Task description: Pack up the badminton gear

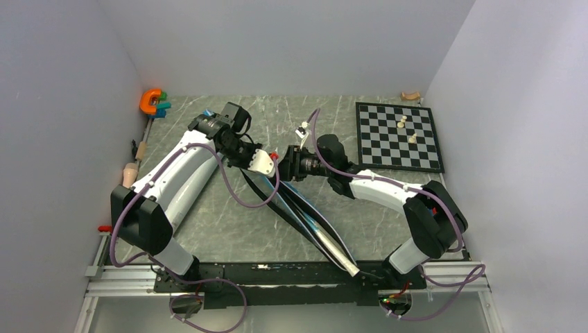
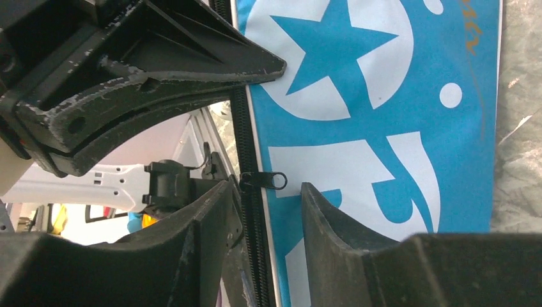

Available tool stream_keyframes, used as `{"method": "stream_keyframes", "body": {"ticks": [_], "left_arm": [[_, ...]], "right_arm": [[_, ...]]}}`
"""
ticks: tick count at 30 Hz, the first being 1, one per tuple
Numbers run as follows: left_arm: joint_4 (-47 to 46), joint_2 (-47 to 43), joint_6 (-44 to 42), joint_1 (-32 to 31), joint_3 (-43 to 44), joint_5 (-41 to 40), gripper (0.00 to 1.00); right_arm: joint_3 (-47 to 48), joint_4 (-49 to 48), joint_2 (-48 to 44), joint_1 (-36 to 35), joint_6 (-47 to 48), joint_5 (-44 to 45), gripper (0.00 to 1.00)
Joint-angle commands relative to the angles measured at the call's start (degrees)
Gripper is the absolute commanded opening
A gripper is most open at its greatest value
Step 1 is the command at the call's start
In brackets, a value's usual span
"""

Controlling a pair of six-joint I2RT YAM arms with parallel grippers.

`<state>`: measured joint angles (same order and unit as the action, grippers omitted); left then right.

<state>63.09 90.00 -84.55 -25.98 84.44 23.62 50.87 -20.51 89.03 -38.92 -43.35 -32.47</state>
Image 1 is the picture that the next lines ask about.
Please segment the blue racket carry bag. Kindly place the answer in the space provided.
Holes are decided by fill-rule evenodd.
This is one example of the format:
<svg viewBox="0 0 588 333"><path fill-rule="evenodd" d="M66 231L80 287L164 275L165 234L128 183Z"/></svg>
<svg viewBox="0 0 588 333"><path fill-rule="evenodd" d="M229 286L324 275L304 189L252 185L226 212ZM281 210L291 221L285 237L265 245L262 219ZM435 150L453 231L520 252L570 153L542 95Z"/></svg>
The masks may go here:
<svg viewBox="0 0 588 333"><path fill-rule="evenodd" d="M269 193L265 193L261 190L261 186L258 185L252 176L242 171L241 175L244 177L246 183L250 186L251 190L262 200L267 201L267 206L278 216L280 216L285 222L290 224L300 234L302 234L312 245L314 245L324 257L326 257L332 264L337 268L344 271L334 259L329 258L325 250L320 246L318 240L314 236L312 229L309 227L309 221L313 220L318 224L318 227L339 247L344 254L353 261L355 265L359 265L355 260L351 250L343 241L343 238L336 231L335 227L328 221L328 219L312 204L307 198L294 188L288 182L276 180L270 180L264 176L260 177L260 180L270 190Z"/></svg>

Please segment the blue badminton racket front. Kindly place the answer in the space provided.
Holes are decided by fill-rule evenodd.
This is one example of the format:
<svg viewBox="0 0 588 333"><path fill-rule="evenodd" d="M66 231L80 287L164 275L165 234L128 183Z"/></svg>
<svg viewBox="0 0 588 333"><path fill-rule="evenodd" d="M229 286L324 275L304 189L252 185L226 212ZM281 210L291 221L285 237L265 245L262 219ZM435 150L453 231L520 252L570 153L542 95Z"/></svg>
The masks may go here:
<svg viewBox="0 0 588 333"><path fill-rule="evenodd" d="M337 245L318 227L316 222L310 220L309 227L312 229L318 243L328 254L329 258L334 259L351 277L356 277L360 272L358 266L355 265L339 247L337 247Z"/></svg>

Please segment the white shuttlecock tube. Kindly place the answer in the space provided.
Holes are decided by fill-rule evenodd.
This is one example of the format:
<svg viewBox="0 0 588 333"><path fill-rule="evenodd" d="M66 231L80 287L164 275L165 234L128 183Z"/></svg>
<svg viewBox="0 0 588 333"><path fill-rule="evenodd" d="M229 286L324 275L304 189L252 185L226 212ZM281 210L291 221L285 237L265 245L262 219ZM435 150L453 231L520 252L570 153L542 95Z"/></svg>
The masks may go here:
<svg viewBox="0 0 588 333"><path fill-rule="evenodd" d="M166 210L166 215L172 225L173 233L178 230L192 205L217 168L216 158L210 157L195 171L189 174L190 177L180 187L176 195L174 195Z"/></svg>

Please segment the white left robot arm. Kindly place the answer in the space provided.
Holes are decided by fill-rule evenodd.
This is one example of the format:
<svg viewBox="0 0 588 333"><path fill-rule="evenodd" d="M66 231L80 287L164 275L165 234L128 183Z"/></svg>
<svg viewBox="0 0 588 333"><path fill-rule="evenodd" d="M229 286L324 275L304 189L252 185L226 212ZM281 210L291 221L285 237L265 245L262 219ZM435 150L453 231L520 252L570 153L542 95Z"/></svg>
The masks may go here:
<svg viewBox="0 0 588 333"><path fill-rule="evenodd" d="M200 261L174 237L178 225L212 174L236 167L267 178L277 175L276 159L247 137L250 113L232 102L219 113L204 112L188 126L173 150L143 178L111 193L110 260L116 267L116 242L122 239L172 272L181 291L194 289Z"/></svg>

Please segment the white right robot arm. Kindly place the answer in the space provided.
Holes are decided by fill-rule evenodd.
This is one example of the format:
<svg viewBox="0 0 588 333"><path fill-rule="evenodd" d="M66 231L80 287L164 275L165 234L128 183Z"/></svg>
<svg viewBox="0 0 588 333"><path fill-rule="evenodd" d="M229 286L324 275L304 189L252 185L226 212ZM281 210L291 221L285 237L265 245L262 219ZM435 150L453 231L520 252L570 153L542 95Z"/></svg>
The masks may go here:
<svg viewBox="0 0 588 333"><path fill-rule="evenodd" d="M425 185L410 184L362 169L349 161L336 135L320 136L313 153L290 145L278 170L285 181L323 176L337 194L371 201L405 216L410 238L383 261L382 278L391 288L405 283L420 264L441 258L454 243L461 244L468 228L443 184L434 180Z"/></svg>

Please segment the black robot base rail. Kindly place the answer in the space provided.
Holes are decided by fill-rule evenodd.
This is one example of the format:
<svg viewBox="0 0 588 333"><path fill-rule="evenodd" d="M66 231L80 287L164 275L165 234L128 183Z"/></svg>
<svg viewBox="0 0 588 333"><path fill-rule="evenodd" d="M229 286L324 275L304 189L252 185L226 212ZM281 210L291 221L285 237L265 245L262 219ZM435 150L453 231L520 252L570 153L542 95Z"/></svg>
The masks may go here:
<svg viewBox="0 0 588 333"><path fill-rule="evenodd" d="M188 285L158 273L155 293L198 293L205 309L241 305L322 305L354 303L377 306L387 293L424 290L426 281L414 268L405 277L388 277L379 261L358 261L368 276L349 273L329 262L224 262L200 264L204 282Z"/></svg>

